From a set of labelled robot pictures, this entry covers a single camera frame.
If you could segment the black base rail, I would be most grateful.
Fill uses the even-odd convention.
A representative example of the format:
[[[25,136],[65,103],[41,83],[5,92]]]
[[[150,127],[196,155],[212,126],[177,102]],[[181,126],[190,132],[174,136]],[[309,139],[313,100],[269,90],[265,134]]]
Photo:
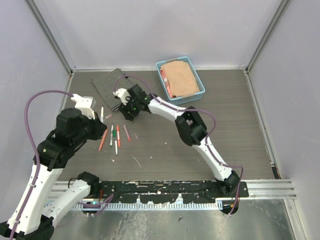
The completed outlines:
[[[159,180],[159,181],[102,181],[103,198],[114,194],[112,203],[165,204],[175,203],[182,198],[183,204],[215,203],[218,198],[248,197],[247,183],[240,188],[227,188],[215,180]]]

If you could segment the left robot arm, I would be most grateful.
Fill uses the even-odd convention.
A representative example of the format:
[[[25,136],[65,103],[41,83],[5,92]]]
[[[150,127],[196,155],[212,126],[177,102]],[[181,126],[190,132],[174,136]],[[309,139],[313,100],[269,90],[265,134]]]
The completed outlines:
[[[100,140],[107,130],[94,110],[66,108],[56,117],[56,128],[41,142],[31,176],[15,212],[0,224],[0,234],[11,240],[49,240],[59,221],[81,199],[100,194],[99,178],[84,171],[53,203],[49,194],[67,162],[88,141]]]

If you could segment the dark green pen cap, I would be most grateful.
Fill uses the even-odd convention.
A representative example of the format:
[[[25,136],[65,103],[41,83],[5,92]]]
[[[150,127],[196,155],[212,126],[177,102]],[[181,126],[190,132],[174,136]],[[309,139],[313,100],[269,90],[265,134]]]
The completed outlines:
[[[112,135],[113,135],[114,138],[117,136],[116,130],[113,130],[113,131],[112,131]]]

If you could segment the orange highlighter pen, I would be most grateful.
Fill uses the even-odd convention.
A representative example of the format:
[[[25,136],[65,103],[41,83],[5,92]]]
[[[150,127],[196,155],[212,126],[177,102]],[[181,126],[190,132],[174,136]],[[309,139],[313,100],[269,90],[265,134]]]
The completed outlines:
[[[118,148],[120,148],[121,147],[120,126],[118,124],[116,126],[116,134],[117,134],[117,146],[118,146]]]

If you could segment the salmon orange pen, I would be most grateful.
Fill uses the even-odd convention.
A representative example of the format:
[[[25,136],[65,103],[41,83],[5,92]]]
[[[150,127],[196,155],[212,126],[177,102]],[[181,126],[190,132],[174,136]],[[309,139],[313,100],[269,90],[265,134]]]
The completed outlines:
[[[107,134],[108,134],[108,129],[106,129],[102,135],[102,138],[101,138],[101,142],[100,142],[100,145],[99,145],[99,148],[98,148],[98,151],[100,152],[103,148],[103,145],[104,145],[104,142],[106,140],[106,137],[107,137]]]

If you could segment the purple highlighter pen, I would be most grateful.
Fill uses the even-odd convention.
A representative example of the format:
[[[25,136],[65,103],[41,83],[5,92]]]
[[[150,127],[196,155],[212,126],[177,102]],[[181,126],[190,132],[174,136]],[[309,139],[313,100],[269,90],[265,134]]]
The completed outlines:
[[[126,134],[126,137],[127,137],[128,141],[131,143],[132,139],[131,139],[131,136],[129,134],[128,128],[127,128],[127,126],[125,124],[123,125],[123,128],[124,128],[124,131],[125,131],[125,134]]]

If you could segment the white pen blue end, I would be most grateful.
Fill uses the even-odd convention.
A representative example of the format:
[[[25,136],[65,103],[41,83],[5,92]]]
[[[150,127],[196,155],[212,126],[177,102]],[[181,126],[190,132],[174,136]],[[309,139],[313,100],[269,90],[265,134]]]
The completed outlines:
[[[118,156],[118,141],[114,141],[114,146],[115,146],[115,155]]]

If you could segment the light blue plastic basket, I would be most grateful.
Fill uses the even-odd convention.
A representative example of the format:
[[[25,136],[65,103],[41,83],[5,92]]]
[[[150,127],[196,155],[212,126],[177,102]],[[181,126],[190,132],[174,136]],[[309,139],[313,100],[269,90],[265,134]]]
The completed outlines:
[[[169,103],[181,105],[203,97],[205,87],[189,57],[158,61],[155,66]]]

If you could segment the black white striped cloth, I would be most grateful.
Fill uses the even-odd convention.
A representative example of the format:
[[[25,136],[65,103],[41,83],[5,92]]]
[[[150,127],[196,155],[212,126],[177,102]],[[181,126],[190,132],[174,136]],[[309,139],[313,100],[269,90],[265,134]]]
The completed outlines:
[[[130,89],[134,86],[134,83],[127,77],[126,73],[119,68],[92,80],[92,84],[104,103],[114,113],[118,111],[122,103],[120,99],[115,97],[114,92],[121,88]]]

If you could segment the white marker green end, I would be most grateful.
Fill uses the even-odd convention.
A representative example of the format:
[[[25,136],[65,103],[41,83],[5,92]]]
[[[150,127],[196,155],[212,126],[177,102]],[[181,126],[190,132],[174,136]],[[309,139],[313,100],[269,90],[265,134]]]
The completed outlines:
[[[114,125],[112,124],[110,128],[110,141],[109,141],[109,146],[111,148],[113,146],[113,135],[114,135],[113,133],[114,133]]]

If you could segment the white pen lime end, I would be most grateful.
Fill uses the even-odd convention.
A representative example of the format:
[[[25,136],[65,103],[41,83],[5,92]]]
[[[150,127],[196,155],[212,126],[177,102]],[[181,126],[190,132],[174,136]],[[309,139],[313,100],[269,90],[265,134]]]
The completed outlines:
[[[104,122],[104,106],[101,106],[101,109],[100,109],[100,121],[102,123]]]

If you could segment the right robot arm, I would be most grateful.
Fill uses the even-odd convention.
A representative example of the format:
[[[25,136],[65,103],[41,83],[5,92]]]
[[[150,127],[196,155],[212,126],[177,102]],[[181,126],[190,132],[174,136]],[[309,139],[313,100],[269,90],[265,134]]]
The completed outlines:
[[[135,84],[132,87],[108,90],[107,97],[116,100],[119,110],[124,118],[133,121],[140,112],[155,114],[175,123],[178,135],[183,143],[193,147],[210,167],[218,182],[220,192],[225,197],[232,197],[239,191],[241,176],[235,171],[235,166],[228,165],[214,147],[208,128],[200,113],[209,115],[193,106],[188,108],[171,104],[156,94],[146,94],[142,88]]]

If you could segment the peach folded towel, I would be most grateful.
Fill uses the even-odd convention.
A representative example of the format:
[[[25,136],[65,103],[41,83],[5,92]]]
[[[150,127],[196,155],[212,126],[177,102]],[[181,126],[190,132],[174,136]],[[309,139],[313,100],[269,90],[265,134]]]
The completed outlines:
[[[200,91],[195,75],[187,62],[176,60],[163,64],[160,75],[170,98],[194,95]]]

